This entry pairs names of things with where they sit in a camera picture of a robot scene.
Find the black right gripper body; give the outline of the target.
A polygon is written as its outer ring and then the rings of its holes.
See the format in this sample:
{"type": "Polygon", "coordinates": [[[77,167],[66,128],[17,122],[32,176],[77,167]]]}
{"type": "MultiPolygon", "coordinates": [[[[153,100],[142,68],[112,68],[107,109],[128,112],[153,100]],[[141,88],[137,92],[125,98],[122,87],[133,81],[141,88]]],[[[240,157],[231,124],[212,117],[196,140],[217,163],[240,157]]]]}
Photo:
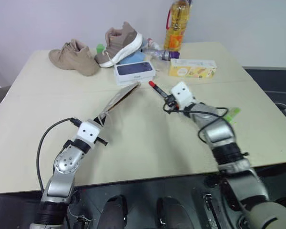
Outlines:
{"type": "Polygon", "coordinates": [[[172,95],[172,99],[168,100],[170,106],[163,107],[164,111],[179,111],[179,105],[176,101],[176,98],[172,95]]]}

